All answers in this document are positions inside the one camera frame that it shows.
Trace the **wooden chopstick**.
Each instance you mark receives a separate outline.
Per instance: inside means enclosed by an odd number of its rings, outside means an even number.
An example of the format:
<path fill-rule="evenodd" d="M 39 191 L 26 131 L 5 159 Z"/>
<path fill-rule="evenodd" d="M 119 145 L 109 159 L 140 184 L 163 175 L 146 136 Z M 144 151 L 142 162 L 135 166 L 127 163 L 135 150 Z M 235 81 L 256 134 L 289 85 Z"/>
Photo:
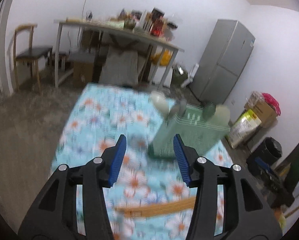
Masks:
<path fill-rule="evenodd" d="M 155 217 L 193 209 L 196 197 L 189 197 L 169 203 L 151 204 L 146 206 L 114 207 L 114 210 L 127 218 Z"/>

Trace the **stainless steel spoon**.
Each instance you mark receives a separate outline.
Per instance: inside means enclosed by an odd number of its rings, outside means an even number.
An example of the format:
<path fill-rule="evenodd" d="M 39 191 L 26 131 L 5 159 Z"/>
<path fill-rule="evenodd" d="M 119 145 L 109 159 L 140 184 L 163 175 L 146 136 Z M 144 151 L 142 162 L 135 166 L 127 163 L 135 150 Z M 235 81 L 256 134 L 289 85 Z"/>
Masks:
<path fill-rule="evenodd" d="M 182 117 L 186 112 L 186 106 L 187 106 L 186 99 L 181 99 L 177 101 L 169 110 L 169 113 L 166 117 L 166 121 L 170 121 L 175 115 Z"/>

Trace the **cream plastic rice spoon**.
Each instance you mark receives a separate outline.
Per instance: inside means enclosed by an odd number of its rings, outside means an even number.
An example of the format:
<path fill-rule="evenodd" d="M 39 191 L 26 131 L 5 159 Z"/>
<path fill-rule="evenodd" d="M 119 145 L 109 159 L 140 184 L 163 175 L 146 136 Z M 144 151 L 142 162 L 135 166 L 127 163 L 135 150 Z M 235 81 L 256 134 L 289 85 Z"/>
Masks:
<path fill-rule="evenodd" d="M 155 109 L 165 118 L 169 113 L 169 105 L 166 101 L 164 93 L 159 91 L 152 91 L 150 94 L 150 100 L 152 101 Z"/>

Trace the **black trash bin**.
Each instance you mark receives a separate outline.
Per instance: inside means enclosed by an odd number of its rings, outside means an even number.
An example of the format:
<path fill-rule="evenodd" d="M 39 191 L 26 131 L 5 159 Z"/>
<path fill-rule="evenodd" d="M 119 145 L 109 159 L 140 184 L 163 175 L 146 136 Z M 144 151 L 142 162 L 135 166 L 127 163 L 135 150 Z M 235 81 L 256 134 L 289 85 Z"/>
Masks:
<path fill-rule="evenodd" d="M 248 165 L 255 162 L 260 157 L 269 166 L 272 166 L 282 157 L 281 144 L 272 137 L 266 137 L 246 160 Z"/>

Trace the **yellow green rice sack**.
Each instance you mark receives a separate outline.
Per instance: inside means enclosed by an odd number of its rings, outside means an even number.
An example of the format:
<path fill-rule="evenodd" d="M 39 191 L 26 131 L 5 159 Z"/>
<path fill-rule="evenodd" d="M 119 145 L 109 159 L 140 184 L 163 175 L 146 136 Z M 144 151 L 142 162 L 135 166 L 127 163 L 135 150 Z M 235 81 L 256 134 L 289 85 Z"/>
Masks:
<path fill-rule="evenodd" d="M 239 146 L 243 140 L 251 135 L 261 125 L 261 120 L 252 109 L 244 112 L 230 129 L 226 139 L 232 149 Z"/>

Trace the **floral blue tablecloth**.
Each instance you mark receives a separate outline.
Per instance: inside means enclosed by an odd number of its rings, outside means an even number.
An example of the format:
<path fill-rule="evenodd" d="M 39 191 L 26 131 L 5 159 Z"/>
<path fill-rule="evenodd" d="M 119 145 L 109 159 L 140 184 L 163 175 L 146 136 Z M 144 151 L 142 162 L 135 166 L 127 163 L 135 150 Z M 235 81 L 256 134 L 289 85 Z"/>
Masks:
<path fill-rule="evenodd" d="M 148 93 L 90 83 L 64 126 L 53 170 L 61 164 L 85 165 L 114 146 L 120 135 L 127 139 L 118 180 L 110 189 L 104 189 L 115 239 L 185 239 L 187 235 L 192 209 L 149 218 L 127 218 L 114 210 L 114 207 L 169 203 L 196 195 L 197 190 L 182 181 L 175 159 L 149 156 L 149 144 L 164 119 Z M 203 157 L 218 166 L 232 165 L 222 139 Z"/>

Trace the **cardboard box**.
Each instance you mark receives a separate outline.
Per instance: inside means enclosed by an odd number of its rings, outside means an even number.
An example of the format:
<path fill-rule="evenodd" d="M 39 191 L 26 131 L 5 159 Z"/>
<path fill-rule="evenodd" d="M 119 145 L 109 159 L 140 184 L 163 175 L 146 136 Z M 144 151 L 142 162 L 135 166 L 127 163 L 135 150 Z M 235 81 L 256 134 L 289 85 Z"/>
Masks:
<path fill-rule="evenodd" d="M 265 101 L 258 101 L 253 107 L 250 107 L 248 103 L 246 103 L 244 109 L 252 109 L 256 116 L 261 120 L 261 127 L 263 128 L 270 127 L 277 118 L 275 110 Z"/>

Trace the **green perforated utensil holder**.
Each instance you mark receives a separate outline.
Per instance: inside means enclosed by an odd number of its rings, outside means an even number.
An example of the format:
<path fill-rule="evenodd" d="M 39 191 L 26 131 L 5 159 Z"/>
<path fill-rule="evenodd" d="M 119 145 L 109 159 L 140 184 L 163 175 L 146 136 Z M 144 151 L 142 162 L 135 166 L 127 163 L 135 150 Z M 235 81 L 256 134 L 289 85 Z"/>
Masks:
<path fill-rule="evenodd" d="M 203 107 L 188 104 L 185 114 L 175 115 L 170 121 L 162 122 L 154 139 L 149 144 L 149 156 L 152 158 L 174 159 L 173 138 L 181 136 L 186 146 L 196 149 L 200 156 L 205 155 L 229 131 L 229 118 L 222 119 L 215 114 L 207 121 L 202 117 Z"/>

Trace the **red plastic bag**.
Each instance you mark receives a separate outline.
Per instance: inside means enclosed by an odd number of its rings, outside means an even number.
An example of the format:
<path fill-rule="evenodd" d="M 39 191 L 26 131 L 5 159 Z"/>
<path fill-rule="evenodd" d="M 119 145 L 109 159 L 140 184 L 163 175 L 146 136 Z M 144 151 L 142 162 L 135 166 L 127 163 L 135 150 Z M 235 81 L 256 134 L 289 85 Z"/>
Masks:
<path fill-rule="evenodd" d="M 264 101 L 271 106 L 271 108 L 275 111 L 277 116 L 281 115 L 280 104 L 278 101 L 269 93 L 262 93 Z"/>

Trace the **wooden chair dark seat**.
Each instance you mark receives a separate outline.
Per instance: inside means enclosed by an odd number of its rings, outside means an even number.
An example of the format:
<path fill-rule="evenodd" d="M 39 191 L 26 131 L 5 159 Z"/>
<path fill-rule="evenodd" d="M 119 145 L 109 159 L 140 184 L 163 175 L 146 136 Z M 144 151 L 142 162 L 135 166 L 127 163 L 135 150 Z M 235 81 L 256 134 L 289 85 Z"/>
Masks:
<path fill-rule="evenodd" d="M 53 48 L 51 46 L 33 46 L 34 40 L 34 29 L 37 28 L 37 23 L 27 23 L 19 25 L 13 35 L 13 69 L 15 73 L 15 83 L 16 83 L 16 90 L 19 91 L 19 80 L 18 80 L 18 71 L 17 71 L 17 63 L 22 62 L 28 64 L 30 66 L 30 76 L 31 78 L 34 77 L 33 75 L 33 67 L 35 67 L 36 73 L 36 80 L 38 86 L 39 94 L 42 93 L 41 88 L 41 81 L 39 76 L 39 64 L 38 61 L 40 58 L 48 58 L 52 57 L 53 55 Z M 17 50 L 17 36 L 23 31 L 29 32 L 29 44 L 28 48 L 21 52 L 20 54 L 16 53 Z"/>

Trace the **grey refrigerator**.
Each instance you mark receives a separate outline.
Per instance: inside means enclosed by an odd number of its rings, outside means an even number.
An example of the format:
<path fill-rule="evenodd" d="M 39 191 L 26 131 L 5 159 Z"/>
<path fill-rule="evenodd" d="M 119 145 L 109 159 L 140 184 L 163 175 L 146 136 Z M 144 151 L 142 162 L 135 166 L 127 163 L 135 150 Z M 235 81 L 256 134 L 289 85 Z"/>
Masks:
<path fill-rule="evenodd" d="M 237 20 L 219 19 L 201 56 L 190 90 L 201 102 L 222 104 L 254 49 L 255 37 Z"/>

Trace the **yellow plastic bag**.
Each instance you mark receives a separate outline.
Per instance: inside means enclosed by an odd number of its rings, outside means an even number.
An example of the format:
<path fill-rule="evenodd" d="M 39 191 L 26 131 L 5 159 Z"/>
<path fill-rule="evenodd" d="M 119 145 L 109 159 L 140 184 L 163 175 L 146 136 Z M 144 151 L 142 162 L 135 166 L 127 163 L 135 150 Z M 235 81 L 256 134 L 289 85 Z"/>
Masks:
<path fill-rule="evenodd" d="M 160 66 L 168 66 L 172 57 L 172 52 L 170 50 L 165 50 L 163 53 L 157 53 L 154 56 L 150 57 L 150 60 L 153 64 L 159 64 Z"/>

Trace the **red snack box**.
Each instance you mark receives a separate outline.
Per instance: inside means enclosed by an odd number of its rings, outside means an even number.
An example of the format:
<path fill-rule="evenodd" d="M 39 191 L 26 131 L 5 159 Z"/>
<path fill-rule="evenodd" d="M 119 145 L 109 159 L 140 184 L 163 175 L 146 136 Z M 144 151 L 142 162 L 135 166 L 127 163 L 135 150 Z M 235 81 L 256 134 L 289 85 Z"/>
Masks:
<path fill-rule="evenodd" d="M 164 25 L 164 12 L 157 8 L 153 8 L 151 12 L 151 20 L 152 20 L 152 28 L 150 34 L 155 37 L 159 37 L 162 31 L 162 27 Z"/>

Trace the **white frame side table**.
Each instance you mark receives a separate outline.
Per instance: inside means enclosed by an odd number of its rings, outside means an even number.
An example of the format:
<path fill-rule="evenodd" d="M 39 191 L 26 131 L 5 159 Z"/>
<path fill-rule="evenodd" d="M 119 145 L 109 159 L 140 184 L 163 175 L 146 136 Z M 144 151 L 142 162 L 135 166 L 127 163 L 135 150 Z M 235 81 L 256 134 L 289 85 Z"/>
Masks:
<path fill-rule="evenodd" d="M 66 71 L 62 76 L 59 76 L 59 68 L 58 68 L 58 61 L 59 61 L 59 52 L 60 52 L 60 42 L 61 42 L 61 35 L 63 27 L 78 27 L 80 29 L 89 29 L 92 31 L 98 31 L 100 35 L 103 35 L 104 33 L 108 33 L 110 38 L 113 41 L 113 45 L 120 49 L 129 49 L 131 46 L 143 42 L 149 45 L 149 49 L 147 52 L 147 58 L 149 59 L 152 55 L 152 49 L 156 47 L 161 47 L 161 55 L 158 59 L 154 71 L 152 75 L 149 78 L 149 85 L 147 86 L 148 89 L 156 89 L 161 92 L 169 94 L 170 91 L 168 88 L 164 87 L 164 82 L 167 78 L 167 75 L 172 68 L 172 65 L 175 61 L 175 58 L 179 52 L 184 52 L 183 49 L 167 42 L 163 38 L 154 37 L 150 34 L 142 33 L 139 31 L 134 31 L 130 29 L 125 29 L 123 27 L 117 27 L 110 25 L 108 22 L 104 21 L 87 21 L 87 20 L 54 20 L 55 23 L 58 24 L 58 31 L 57 31 L 57 37 L 56 37 L 56 46 L 55 46 L 55 65 L 54 65 L 54 81 L 55 81 L 55 87 L 58 88 L 58 86 L 70 75 L 73 74 L 73 70 L 70 69 Z M 171 58 L 168 62 L 168 65 L 165 69 L 165 72 L 163 76 L 161 77 L 160 83 L 158 85 L 155 85 L 153 83 L 154 76 L 156 74 L 156 71 L 158 69 L 158 66 L 160 65 L 160 60 L 162 59 L 162 54 L 166 50 L 169 50 L 172 52 Z"/>

